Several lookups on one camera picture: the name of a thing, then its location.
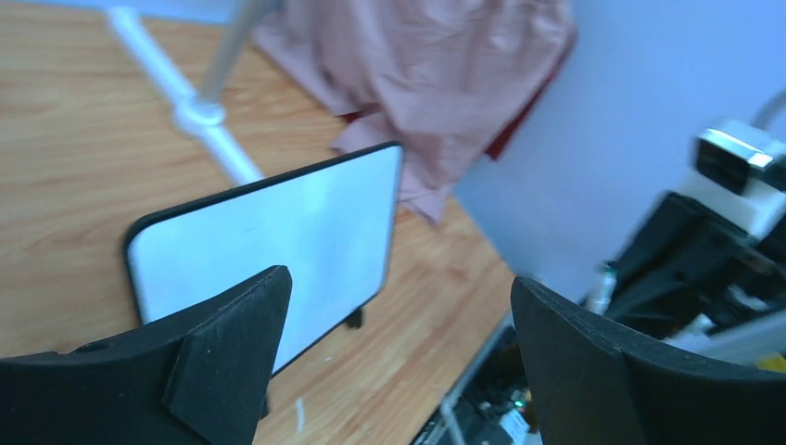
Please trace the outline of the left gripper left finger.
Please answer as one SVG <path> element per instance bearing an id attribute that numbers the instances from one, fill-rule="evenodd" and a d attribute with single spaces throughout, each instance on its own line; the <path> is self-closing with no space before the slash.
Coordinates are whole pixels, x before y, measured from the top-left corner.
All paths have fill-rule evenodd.
<path id="1" fill-rule="evenodd" d="M 5 444 L 249 444 L 292 289 L 273 266 L 69 353 L 1 361 Z"/>

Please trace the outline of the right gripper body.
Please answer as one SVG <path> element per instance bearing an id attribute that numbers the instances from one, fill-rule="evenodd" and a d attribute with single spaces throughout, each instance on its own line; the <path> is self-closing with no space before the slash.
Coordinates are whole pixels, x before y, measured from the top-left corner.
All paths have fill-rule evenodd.
<path id="1" fill-rule="evenodd" d="M 757 241 L 699 201 L 668 192 L 614 263 L 605 316 L 664 339 L 698 316 L 711 333 L 785 307 L 785 221 Z"/>

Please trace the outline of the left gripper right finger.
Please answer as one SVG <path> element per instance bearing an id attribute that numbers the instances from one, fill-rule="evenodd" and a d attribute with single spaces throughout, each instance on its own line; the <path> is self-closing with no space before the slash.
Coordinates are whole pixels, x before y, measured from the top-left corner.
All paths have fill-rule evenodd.
<path id="1" fill-rule="evenodd" d="M 781 444 L 783 374 L 670 346 L 524 277 L 513 324 L 547 444 Z"/>

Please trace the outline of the white whiteboard black frame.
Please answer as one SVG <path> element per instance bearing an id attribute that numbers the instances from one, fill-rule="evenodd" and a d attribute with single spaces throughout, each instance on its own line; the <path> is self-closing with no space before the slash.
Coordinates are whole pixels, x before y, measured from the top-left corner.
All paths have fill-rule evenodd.
<path id="1" fill-rule="evenodd" d="M 283 265 L 284 369 L 384 288 L 402 161 L 399 144 L 372 146 L 140 218 L 124 241 L 140 321 Z"/>

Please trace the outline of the green whiteboard marker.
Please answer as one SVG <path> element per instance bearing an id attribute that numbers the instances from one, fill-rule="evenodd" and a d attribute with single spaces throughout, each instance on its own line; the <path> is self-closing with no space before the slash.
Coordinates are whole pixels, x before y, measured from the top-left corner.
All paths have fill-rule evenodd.
<path id="1" fill-rule="evenodd" d="M 585 298 L 584 307 L 590 312 L 603 315 L 612 301 L 616 284 L 616 263 L 606 261 L 598 268 L 595 284 Z"/>

